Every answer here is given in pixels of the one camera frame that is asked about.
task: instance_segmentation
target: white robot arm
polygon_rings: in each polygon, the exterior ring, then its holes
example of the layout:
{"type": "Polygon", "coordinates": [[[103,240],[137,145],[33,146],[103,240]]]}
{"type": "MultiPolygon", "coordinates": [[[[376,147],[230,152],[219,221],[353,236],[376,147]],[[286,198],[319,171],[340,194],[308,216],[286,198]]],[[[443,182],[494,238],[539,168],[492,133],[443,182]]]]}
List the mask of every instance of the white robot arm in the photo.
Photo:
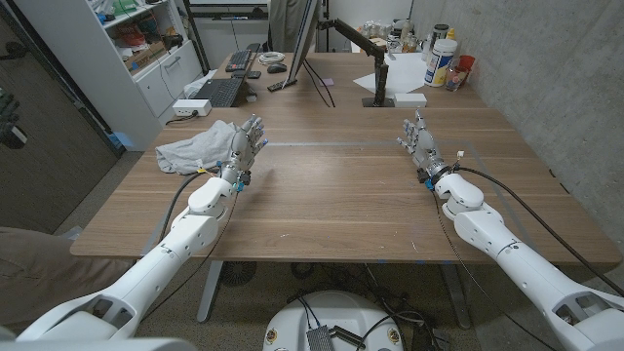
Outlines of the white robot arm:
{"type": "Polygon", "coordinates": [[[486,202],[478,187],[452,172],[439,154],[424,120],[404,124],[407,141],[398,139],[418,167],[421,182],[435,191],[444,214],[464,241],[489,255],[547,320],[566,350],[621,350],[624,298],[587,288],[568,278],[522,243],[486,202]]]}
{"type": "Polygon", "coordinates": [[[221,200],[249,184],[254,156],[266,144],[262,120],[252,116],[232,140],[229,160],[216,177],[193,192],[170,233],[110,287],[61,304],[26,329],[17,342],[119,340],[135,334],[147,308],[181,265],[217,237],[227,209],[221,200]]]}

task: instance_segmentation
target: white bottle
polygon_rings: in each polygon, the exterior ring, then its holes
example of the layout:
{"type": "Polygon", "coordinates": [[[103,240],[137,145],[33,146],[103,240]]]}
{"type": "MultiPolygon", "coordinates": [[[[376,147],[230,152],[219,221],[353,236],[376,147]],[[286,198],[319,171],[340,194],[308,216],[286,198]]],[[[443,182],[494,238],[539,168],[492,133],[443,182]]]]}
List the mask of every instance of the white bottle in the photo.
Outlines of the white bottle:
{"type": "Polygon", "coordinates": [[[450,39],[438,39],[431,52],[431,60],[427,62],[425,84],[431,87],[442,87],[447,78],[447,68],[457,49],[457,42],[450,39]]]}

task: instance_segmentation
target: white shelf unit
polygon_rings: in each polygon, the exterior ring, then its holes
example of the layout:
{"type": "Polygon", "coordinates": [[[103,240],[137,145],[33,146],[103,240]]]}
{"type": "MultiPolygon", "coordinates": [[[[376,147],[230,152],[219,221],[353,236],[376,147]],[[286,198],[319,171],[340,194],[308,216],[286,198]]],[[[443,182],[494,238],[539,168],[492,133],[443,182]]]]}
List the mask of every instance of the white shelf unit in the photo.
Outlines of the white shelf unit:
{"type": "Polygon", "coordinates": [[[35,30],[78,84],[115,135],[131,151],[146,150],[174,116],[184,85],[201,76],[193,43],[174,0],[137,6],[102,25],[86,0],[15,0],[35,30]],[[114,46],[116,25],[153,13],[161,34],[173,27],[181,47],[134,76],[114,46]]]}

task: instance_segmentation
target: gray cloth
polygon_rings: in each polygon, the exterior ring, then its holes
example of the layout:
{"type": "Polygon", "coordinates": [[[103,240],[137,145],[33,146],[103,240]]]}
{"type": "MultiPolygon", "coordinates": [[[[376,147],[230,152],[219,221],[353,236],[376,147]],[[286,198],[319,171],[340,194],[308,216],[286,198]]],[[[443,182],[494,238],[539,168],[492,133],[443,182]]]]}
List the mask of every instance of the gray cloth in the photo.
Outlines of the gray cloth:
{"type": "Polygon", "coordinates": [[[107,288],[132,266],[130,260],[74,256],[71,244],[0,227],[0,325],[20,332],[53,307],[107,288]]]}
{"type": "MultiPolygon", "coordinates": [[[[269,26],[271,27],[271,44],[273,51],[280,53],[294,53],[296,39],[305,12],[305,0],[271,0],[269,7],[269,26]]],[[[310,41],[315,33],[314,26],[318,22],[321,9],[321,0],[317,1],[313,12],[312,25],[306,39],[308,45],[303,50],[307,52],[310,41]]]]}
{"type": "Polygon", "coordinates": [[[165,173],[190,175],[200,168],[200,164],[207,169],[215,166],[216,161],[226,161],[236,134],[235,128],[233,123],[225,124],[218,120],[207,131],[188,140],[158,146],[158,166],[165,173]]]}

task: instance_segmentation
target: power strip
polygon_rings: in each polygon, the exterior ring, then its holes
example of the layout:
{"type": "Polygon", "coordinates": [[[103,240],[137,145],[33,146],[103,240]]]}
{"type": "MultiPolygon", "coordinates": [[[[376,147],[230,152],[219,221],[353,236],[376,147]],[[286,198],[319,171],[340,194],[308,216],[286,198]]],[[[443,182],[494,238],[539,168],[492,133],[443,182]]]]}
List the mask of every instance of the power strip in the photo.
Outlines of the power strip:
{"type": "Polygon", "coordinates": [[[181,98],[174,103],[174,112],[178,117],[190,116],[193,111],[197,111],[198,116],[207,116],[213,106],[207,99],[184,99],[181,98]]]}

